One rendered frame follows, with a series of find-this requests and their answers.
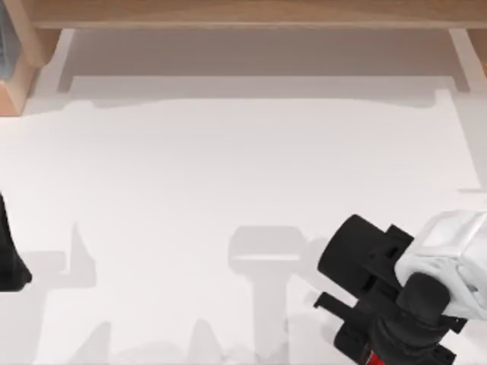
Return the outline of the wooden cupboard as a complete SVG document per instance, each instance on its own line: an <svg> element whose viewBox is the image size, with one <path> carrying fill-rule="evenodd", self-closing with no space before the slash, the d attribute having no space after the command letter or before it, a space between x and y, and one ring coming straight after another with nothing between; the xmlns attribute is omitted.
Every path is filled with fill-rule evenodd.
<svg viewBox="0 0 487 365"><path fill-rule="evenodd" d="M158 53L189 36L257 41L265 31L465 30L487 74L487 0L0 0L25 59L42 68L62 32L91 36L87 51Z"/></svg>

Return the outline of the pale grey rounded box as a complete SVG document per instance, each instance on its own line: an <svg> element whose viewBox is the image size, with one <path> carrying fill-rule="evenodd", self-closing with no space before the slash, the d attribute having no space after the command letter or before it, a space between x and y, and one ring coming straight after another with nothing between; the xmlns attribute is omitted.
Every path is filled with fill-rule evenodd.
<svg viewBox="0 0 487 365"><path fill-rule="evenodd" d="M434 216L395 264L404 286L415 273L450 291L447 316L487 320L487 211L446 211Z"/></svg>

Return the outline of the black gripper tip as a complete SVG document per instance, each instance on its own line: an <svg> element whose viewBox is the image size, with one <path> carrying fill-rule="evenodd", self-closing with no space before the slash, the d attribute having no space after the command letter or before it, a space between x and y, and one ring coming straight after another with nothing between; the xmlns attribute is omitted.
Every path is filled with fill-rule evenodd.
<svg viewBox="0 0 487 365"><path fill-rule="evenodd" d="M15 247L5 201L0 193L0 293L21 291L32 278L30 270Z"/></svg>

